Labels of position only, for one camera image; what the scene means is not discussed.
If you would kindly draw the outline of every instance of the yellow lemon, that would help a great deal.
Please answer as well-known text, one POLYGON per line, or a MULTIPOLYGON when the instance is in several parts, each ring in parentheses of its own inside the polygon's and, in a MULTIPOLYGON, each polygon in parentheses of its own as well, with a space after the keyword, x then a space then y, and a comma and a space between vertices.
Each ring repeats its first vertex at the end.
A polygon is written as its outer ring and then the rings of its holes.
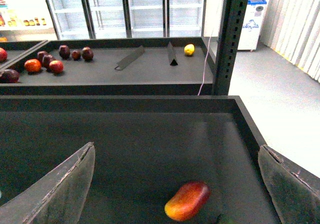
POLYGON ((195 46, 193 44, 186 45, 184 48, 184 54, 192 56, 195 52, 195 46))

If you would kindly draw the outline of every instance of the gray floor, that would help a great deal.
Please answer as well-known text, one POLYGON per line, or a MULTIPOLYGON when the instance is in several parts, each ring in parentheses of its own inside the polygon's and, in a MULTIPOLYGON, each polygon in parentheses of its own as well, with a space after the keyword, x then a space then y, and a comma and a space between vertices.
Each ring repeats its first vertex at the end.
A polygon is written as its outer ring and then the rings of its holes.
POLYGON ((320 83, 269 47, 239 51, 229 95, 240 96, 273 149, 320 177, 320 83))

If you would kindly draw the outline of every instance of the black display tray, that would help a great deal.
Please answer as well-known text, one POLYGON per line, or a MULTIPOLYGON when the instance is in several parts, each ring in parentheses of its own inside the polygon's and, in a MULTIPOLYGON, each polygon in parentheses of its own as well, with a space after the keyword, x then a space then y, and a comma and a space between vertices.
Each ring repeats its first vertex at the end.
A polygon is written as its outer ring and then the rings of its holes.
POLYGON ((0 62, 0 69, 8 67, 8 65, 16 60, 24 58, 29 52, 47 42, 47 40, 0 42, 0 48, 5 49, 8 53, 7 60, 0 62))
POLYGON ((176 223, 164 205, 190 180, 211 197, 185 223, 280 223, 258 166, 266 143, 238 96, 0 96, 0 119, 0 204, 94 142, 81 224, 176 223))
MULTIPOLYGON (((10 65, 21 72, 19 83, 1 84, 0 95, 196 95, 203 80, 205 42, 201 37, 50 41, 10 65), (192 57, 185 56, 187 44, 195 45, 192 57), (90 47, 93 61, 64 60, 64 72, 59 75, 45 69, 30 75, 24 70, 25 61, 36 58, 38 51, 47 51, 61 60, 60 45, 68 45, 71 51, 90 47), (140 57, 125 69, 115 70, 119 61, 140 46, 144 47, 140 57), (173 53, 176 66, 170 65, 173 53)), ((204 95, 212 91, 214 60, 210 51, 210 67, 206 65, 202 89, 204 95)))

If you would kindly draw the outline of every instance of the refrigerator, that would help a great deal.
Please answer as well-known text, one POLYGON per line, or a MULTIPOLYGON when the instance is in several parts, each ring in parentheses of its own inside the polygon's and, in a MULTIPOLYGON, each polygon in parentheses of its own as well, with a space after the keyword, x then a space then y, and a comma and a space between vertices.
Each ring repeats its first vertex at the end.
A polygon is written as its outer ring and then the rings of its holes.
POLYGON ((47 3, 58 39, 92 38, 83 0, 47 0, 47 3))
POLYGON ((97 39, 126 38, 124 0, 88 0, 94 37, 97 39))
POLYGON ((169 36, 200 37, 205 0, 169 0, 169 36))
POLYGON ((133 38, 164 37, 164 0, 128 0, 133 38))
POLYGON ((199 37, 205 0, 47 0, 59 39, 199 37))

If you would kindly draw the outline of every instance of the blue freezer lid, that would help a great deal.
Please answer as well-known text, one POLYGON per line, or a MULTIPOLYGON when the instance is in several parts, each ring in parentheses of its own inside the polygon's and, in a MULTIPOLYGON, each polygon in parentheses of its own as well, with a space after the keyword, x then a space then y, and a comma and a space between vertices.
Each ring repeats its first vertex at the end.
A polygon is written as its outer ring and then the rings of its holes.
POLYGON ((248 5, 267 4, 266 0, 248 0, 248 5))

